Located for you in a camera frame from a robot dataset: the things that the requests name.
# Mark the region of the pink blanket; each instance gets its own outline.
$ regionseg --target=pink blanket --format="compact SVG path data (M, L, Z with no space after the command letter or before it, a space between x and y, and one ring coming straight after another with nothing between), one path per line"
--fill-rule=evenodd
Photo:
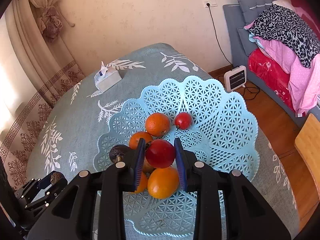
M304 67L292 49L281 41L266 41L258 36L265 51L281 66L284 72L290 74L288 89L296 114L302 114L313 108L320 93L320 54L311 61L311 68Z

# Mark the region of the lattice basket pattern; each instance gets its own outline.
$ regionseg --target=lattice basket pattern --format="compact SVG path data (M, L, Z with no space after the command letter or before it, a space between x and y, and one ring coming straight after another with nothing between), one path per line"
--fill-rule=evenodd
M110 166L110 149L117 144L128 145L131 135L144 131L147 117L155 112L166 114L172 124L178 113L190 113L190 129L177 130L172 125L162 139L173 144L174 138L180 137L184 149L193 151L198 160L218 171L238 169L253 180L260 161L254 147L256 118L247 111L239 93L226 93L219 81L203 81L196 76L188 76L183 82L165 79L158 86L144 88L140 98L125 101L121 111L110 118L109 132L98 139L95 170ZM225 216L222 192L219 196L221 216ZM151 197L147 191L124 193L123 201L125 219L141 234L182 237L194 231L196 193L178 190L164 200Z

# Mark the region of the tomato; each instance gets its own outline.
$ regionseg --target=tomato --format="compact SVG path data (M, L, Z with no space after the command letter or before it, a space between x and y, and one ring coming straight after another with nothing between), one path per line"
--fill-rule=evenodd
M175 158L175 148L171 143L162 139L152 141L146 150L146 159L155 168L167 168L174 162Z
M178 129L185 130L190 127L191 121L191 115L186 112L182 112L176 116L176 119L174 119L174 124Z

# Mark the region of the curtain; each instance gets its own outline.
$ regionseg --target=curtain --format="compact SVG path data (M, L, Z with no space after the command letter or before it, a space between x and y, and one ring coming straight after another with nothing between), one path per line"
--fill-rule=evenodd
M53 106L84 78L59 36L57 1L12 0L0 19L0 156L14 189Z

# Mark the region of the black power cord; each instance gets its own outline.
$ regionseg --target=black power cord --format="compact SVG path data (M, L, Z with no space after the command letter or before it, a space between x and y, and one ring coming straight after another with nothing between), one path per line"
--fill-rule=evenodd
M213 18L212 18L212 14L211 14L211 9L210 9L210 3L207 3L207 7L209 8L209 12L210 12L210 16L211 16L211 20L212 20L212 24L213 24L213 28L214 28L214 33L216 34L216 39L217 39L217 42L218 42L218 45L219 45L219 48L224 56L224 58L232 65L232 63L227 59L226 55L224 55L221 47L220 47L220 44L219 44L219 40L218 40L218 37L217 37L217 32L216 32L216 27L214 26L214 22L213 22Z
M254 97L253 98L249 98L249 99L245 99L244 98L244 93L245 93L245 91L246 90L248 90L251 94L254 94ZM260 87L258 87L258 86L256 86L255 85L255 87L245 87L244 88L244 90L243 90L243 94L242 94L242 97L243 97L243 99L245 100L245 101L249 101L249 100L254 100L255 98L256 98L256 96L260 93L260 91L261 91L261 89L260 89Z

